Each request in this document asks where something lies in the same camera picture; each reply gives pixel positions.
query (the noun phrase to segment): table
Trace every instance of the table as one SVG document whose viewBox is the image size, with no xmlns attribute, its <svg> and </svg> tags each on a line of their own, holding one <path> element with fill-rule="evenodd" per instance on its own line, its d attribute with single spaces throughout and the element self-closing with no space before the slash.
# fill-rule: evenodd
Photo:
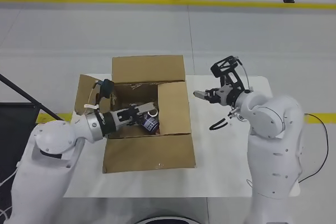
<svg viewBox="0 0 336 224">
<path fill-rule="evenodd" d="M 109 74 L 89 74 L 103 80 Z M 246 78 L 241 77 L 246 86 Z M 272 96 L 264 77 L 249 76 L 253 90 Z M 219 87 L 214 76 L 186 76 L 192 137 L 197 167 L 102 173 L 106 139 L 90 144 L 86 141 L 72 181 L 64 197 L 100 198 L 186 198 L 186 197 L 250 197 L 246 180 L 250 171 L 248 150 L 249 122 L 232 119 L 226 127 L 210 131 L 209 126 L 226 117 L 228 106 L 210 104 L 193 96 L 194 90 Z M 300 193 L 298 183 L 290 196 Z"/>
</svg>

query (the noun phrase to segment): yellow floor stripe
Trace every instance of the yellow floor stripe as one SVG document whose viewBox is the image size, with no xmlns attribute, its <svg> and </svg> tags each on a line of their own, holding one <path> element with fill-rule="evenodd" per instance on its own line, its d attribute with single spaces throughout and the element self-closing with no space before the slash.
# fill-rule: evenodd
<svg viewBox="0 0 336 224">
<path fill-rule="evenodd" d="M 334 3 L 283 3 L 249 2 L 217 0 L 0 0 L 0 2 L 39 2 L 39 3 L 125 3 L 125 4 L 171 4 L 218 7 L 254 7 L 254 8 L 303 8 L 312 10 L 336 10 Z"/>
<path fill-rule="evenodd" d="M 64 119 L 65 121 L 70 122 L 72 118 L 72 113 L 66 113 L 66 114 L 57 114 L 60 118 Z M 36 123 L 43 124 L 50 122 L 52 120 L 55 120 L 52 116 L 48 114 L 39 114 L 38 118 L 36 119 Z"/>
<path fill-rule="evenodd" d="M 332 124 L 336 124 L 336 113 L 313 113 L 315 116 L 317 116 L 318 118 L 320 118 L 324 123 L 328 124 L 328 123 L 332 123 Z M 66 113 L 66 114 L 57 114 L 60 118 L 63 118 L 66 121 L 71 121 L 72 118 L 72 113 Z M 39 114 L 36 122 L 37 123 L 47 123 L 50 122 L 52 120 L 55 120 L 54 118 L 52 118 L 50 115 L 48 114 Z M 317 124 L 320 123 L 316 118 L 312 117 L 312 116 L 306 116 L 305 117 L 305 122 L 308 124 Z"/>
</svg>

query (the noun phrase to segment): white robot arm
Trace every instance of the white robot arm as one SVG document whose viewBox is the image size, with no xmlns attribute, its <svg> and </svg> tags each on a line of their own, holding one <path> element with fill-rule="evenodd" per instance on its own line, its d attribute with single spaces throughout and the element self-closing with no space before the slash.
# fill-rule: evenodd
<svg viewBox="0 0 336 224">
<path fill-rule="evenodd" d="M 12 214 L 5 224 L 53 223 L 85 140 L 99 141 L 155 110 L 150 102 L 102 114 L 97 105 L 87 106 L 94 113 L 78 116 L 71 123 L 56 120 L 35 127 L 12 185 Z"/>
<path fill-rule="evenodd" d="M 240 114 L 250 122 L 248 164 L 253 182 L 251 211 L 246 224 L 292 224 L 287 208 L 289 193 L 302 170 L 302 127 L 304 113 L 288 96 L 268 99 L 244 89 L 235 72 L 241 64 L 230 56 L 211 68 L 221 79 L 221 88 L 195 91 L 198 98 L 232 107 L 229 117 Z M 221 120 L 210 130 L 224 127 Z"/>
</svg>

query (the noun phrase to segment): cardboard box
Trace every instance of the cardboard box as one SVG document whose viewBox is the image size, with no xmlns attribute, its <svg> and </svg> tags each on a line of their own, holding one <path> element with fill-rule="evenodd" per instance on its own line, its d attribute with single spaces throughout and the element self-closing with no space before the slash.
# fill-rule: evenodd
<svg viewBox="0 0 336 224">
<path fill-rule="evenodd" d="M 114 95 L 100 103 L 101 112 L 118 110 L 130 103 L 155 102 L 160 134 L 150 135 L 140 126 L 124 127 L 109 136 L 103 173 L 194 168 L 188 93 L 183 56 L 158 55 L 112 59 Z M 83 114 L 96 79 L 81 75 L 75 111 Z M 93 101 L 98 88 L 93 91 Z"/>
</svg>

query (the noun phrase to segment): black stand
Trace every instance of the black stand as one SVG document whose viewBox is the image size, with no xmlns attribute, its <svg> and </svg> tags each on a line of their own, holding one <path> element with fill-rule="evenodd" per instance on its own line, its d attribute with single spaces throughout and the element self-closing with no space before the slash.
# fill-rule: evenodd
<svg viewBox="0 0 336 224">
<path fill-rule="evenodd" d="M 2 74 L 0 74 L 0 81 L 3 82 L 8 87 L 10 87 L 11 89 L 15 90 L 18 94 L 20 94 L 21 96 L 25 97 L 30 102 L 32 102 L 36 106 L 36 108 L 38 108 L 39 110 L 45 111 L 46 113 L 48 113 L 50 116 L 52 116 L 56 120 L 62 120 L 54 112 L 52 112 L 46 106 L 42 105 L 40 102 L 38 102 L 37 100 L 35 100 L 27 92 L 25 92 L 24 90 L 22 90 L 21 88 L 19 88 L 18 86 L 16 86 L 13 82 L 11 82 L 7 78 L 5 78 L 5 76 L 3 76 Z"/>
</svg>

